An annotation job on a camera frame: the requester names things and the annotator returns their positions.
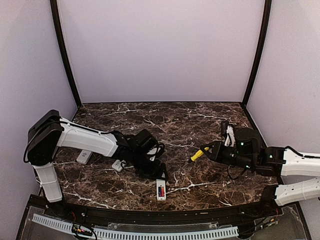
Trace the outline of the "white button remote control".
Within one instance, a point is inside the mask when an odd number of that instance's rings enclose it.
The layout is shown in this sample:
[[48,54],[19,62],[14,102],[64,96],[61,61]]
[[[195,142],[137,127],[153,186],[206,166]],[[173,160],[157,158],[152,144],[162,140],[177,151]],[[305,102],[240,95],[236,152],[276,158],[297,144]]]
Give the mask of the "white button remote control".
[[163,179],[156,180],[156,199],[158,201],[165,201],[166,196],[166,181]]

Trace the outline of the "yellow handled screwdriver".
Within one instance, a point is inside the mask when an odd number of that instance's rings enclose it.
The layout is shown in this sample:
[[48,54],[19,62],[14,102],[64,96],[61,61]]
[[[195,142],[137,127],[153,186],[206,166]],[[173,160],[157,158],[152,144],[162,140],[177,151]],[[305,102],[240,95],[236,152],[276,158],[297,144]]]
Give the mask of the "yellow handled screwdriver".
[[194,155],[192,155],[189,159],[189,162],[195,162],[198,158],[204,155],[204,152],[200,149]]

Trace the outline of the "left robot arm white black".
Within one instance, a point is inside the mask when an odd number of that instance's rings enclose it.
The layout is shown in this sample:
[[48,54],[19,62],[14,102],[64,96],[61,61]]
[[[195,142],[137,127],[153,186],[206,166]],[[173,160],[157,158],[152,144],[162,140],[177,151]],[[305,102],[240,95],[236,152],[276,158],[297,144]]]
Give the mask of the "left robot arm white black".
[[165,146],[146,129],[136,135],[117,130],[100,131],[74,123],[52,109],[28,131],[23,161],[32,165],[51,210],[60,218],[71,213],[65,203],[53,165],[60,147],[85,150],[130,163],[137,175],[147,179],[168,180],[165,163],[160,156]]

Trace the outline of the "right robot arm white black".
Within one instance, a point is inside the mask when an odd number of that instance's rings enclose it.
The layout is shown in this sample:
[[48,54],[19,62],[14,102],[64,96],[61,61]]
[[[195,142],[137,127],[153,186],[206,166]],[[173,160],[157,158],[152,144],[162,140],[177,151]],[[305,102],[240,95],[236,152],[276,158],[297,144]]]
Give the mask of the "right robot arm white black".
[[266,217],[278,206],[292,202],[319,198],[320,196],[320,155],[298,152],[291,146],[262,147],[258,130],[238,128],[227,133],[230,143],[213,141],[201,145],[200,150],[211,161],[250,170],[265,177],[309,176],[292,184],[276,184],[263,190],[261,201],[255,205],[255,213]]

